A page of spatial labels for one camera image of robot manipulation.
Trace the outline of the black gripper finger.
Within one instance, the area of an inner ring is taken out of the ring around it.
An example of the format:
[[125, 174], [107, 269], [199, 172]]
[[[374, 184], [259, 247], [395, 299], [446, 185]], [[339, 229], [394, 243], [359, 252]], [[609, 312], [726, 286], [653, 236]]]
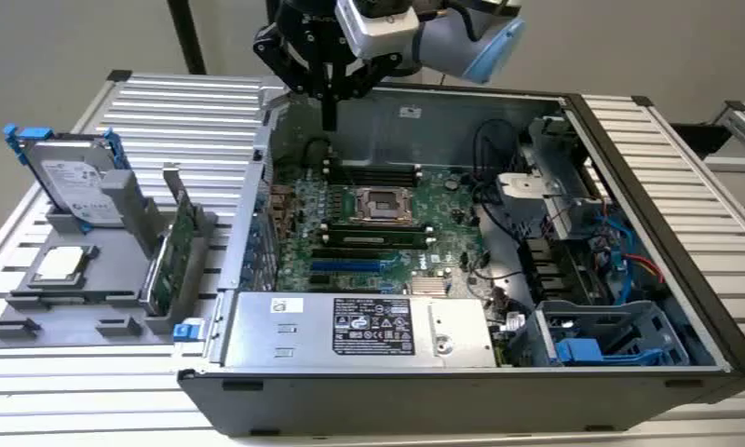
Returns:
[[402, 61], [401, 53], [389, 53], [373, 57], [346, 74], [346, 63], [335, 63], [331, 67], [331, 130], [337, 129], [337, 104], [349, 99], [362, 98], [391, 74]]
[[311, 69], [295, 60], [286, 48], [283, 34], [275, 23], [263, 26], [257, 32], [251, 49], [289, 89], [294, 93], [307, 95], [318, 100], [321, 126], [323, 130], [331, 130], [333, 97], [326, 92], [327, 78], [322, 62], [317, 61], [317, 69]]

